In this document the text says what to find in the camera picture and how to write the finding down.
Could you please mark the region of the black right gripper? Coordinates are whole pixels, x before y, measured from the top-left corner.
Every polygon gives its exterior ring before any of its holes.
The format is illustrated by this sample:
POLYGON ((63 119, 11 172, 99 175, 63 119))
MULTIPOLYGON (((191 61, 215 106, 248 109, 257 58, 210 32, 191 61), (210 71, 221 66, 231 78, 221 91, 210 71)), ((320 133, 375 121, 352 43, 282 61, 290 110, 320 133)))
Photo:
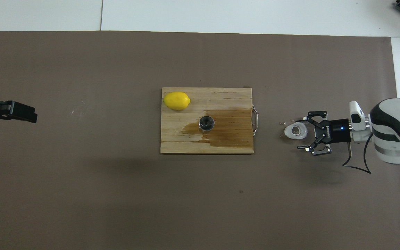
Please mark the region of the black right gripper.
POLYGON ((328 112, 310 111, 304 118, 304 123, 316 129, 316 138, 309 145, 299 145, 297 149, 309 152, 313 156, 328 155, 332 153, 329 144, 351 142, 349 119, 327 120, 328 112))

